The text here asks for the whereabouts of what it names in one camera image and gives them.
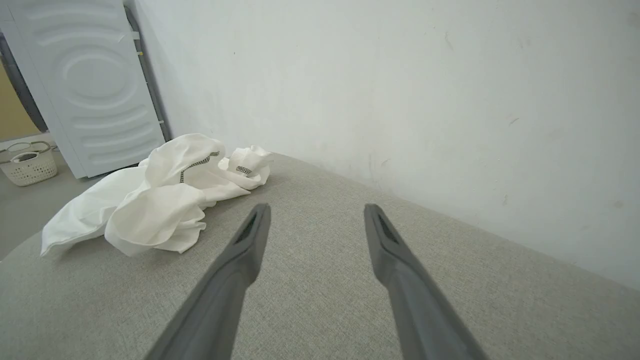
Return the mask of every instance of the concrete floor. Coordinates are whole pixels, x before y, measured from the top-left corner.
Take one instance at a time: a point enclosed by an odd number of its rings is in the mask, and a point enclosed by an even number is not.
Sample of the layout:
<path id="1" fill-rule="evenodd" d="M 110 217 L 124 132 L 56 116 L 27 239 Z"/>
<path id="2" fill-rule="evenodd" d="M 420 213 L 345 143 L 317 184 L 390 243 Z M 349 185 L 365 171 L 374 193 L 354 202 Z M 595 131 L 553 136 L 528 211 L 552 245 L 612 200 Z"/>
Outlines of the concrete floor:
<path id="1" fill-rule="evenodd" d="M 0 172 L 0 260 L 42 227 L 68 201 L 101 177 L 76 179 L 59 152 L 58 175 L 37 184 L 15 186 Z"/>

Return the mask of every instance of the white garment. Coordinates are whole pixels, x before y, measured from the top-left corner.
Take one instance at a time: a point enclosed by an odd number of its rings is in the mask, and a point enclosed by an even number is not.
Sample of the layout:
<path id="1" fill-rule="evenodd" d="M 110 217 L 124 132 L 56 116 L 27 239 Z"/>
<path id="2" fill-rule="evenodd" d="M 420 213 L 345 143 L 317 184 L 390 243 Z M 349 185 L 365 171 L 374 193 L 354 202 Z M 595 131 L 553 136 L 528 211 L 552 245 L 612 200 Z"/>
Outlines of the white garment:
<path id="1" fill-rule="evenodd" d="M 203 209 L 249 194 L 269 177 L 271 153 L 258 146 L 236 149 L 231 160 L 224 155 L 221 142 L 202 134 L 165 143 L 65 205 L 42 230 L 40 255 L 100 235 L 128 256 L 186 251 L 205 228 Z"/>

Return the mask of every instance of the sofa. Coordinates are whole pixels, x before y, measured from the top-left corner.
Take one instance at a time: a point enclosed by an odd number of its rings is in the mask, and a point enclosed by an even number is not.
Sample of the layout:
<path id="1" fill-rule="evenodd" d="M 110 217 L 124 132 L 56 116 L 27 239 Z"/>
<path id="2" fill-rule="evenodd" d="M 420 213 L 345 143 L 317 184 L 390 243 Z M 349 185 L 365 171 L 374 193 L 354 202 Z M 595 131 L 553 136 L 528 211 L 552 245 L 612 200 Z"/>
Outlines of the sofa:
<path id="1" fill-rule="evenodd" d="M 472 225 L 276 155 L 266 185 L 205 211 L 178 254 L 128 258 L 104 238 L 0 263 L 2 359 L 143 359 L 254 205 L 271 205 L 233 359 L 402 359 L 365 239 L 379 204 L 490 359 L 638 359 L 640 292 Z"/>

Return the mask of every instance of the white wall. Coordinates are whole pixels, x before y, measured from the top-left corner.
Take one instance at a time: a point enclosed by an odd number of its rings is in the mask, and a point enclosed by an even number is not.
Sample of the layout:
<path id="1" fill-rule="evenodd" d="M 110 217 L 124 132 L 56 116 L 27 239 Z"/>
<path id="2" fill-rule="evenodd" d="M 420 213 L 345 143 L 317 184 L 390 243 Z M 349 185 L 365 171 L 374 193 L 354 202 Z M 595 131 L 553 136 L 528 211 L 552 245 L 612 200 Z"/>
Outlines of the white wall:
<path id="1" fill-rule="evenodd" d="M 187 3 L 136 0 L 174 135 L 257 143 L 640 288 L 640 3 Z"/>

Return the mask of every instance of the white plastic basket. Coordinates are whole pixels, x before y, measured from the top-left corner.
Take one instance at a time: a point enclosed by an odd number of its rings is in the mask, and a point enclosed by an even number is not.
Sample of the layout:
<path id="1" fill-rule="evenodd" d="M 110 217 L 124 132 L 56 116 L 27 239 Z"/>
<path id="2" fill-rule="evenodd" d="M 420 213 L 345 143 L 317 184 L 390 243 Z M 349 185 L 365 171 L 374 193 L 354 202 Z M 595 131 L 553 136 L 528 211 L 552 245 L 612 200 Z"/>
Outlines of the white plastic basket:
<path id="1" fill-rule="evenodd" d="M 23 147 L 12 150 L 16 145 Z M 0 169 L 17 186 L 39 183 L 58 173 L 51 146 L 47 142 L 19 142 L 7 150 L 0 150 Z"/>

